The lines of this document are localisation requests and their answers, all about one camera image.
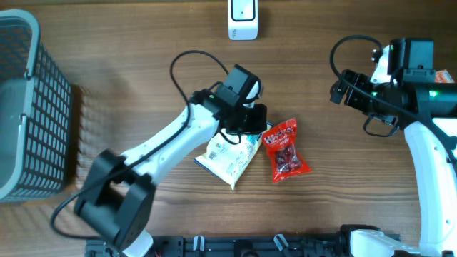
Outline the red snack packet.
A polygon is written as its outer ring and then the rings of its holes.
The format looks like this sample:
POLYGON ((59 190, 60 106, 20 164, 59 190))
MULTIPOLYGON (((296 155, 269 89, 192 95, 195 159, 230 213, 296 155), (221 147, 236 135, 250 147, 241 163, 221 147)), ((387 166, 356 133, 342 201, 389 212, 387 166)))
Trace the red snack packet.
POLYGON ((262 135, 262 142, 271 161, 274 183, 312 172, 311 167, 296 150, 297 125, 297 120, 292 118, 274 126, 262 135))

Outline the yellow snack bag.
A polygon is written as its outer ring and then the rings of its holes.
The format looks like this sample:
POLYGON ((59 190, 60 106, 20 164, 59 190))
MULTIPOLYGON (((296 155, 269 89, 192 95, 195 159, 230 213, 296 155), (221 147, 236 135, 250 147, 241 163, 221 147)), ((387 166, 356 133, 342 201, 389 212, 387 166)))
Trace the yellow snack bag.
POLYGON ((235 190, 240 179, 260 148, 262 134, 228 135, 225 129, 216 134, 206 147, 206 152, 194 162, 235 190))

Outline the orange tissue pack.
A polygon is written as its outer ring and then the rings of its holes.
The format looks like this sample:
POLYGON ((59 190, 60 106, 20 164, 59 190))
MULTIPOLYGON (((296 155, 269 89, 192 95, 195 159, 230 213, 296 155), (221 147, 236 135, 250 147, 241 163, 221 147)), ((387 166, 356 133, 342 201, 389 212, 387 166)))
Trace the orange tissue pack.
POLYGON ((436 72, 435 75, 435 82, 436 83, 446 83, 446 84, 453 84, 454 80, 449 74, 449 72, 444 69, 436 72))

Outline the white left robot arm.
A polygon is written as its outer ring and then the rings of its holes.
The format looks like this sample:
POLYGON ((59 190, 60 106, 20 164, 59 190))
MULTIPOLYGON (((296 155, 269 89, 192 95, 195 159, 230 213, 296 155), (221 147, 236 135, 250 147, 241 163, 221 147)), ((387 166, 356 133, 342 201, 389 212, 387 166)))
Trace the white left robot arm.
POLYGON ((157 186, 195 148, 221 130, 241 136, 266 130, 266 106, 258 103, 258 76, 235 65, 225 81, 194 92, 183 112, 141 145, 117 156, 100 153, 74 213, 121 256, 145 256, 154 244, 145 229, 157 186))

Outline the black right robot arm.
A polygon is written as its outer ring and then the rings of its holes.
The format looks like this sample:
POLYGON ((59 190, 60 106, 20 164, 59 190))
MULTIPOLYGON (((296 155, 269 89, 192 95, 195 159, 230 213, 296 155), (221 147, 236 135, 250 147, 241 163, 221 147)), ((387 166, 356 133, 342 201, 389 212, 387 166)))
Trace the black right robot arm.
POLYGON ((394 39, 352 35, 338 41, 329 56, 338 80, 330 100, 361 111, 367 119, 391 126, 387 137, 404 132, 416 174, 421 211, 418 247, 397 241, 373 226, 341 227, 347 256, 456 255, 456 84, 436 82, 431 39, 394 39), (377 47, 372 76, 336 68, 337 48, 352 40, 377 47))

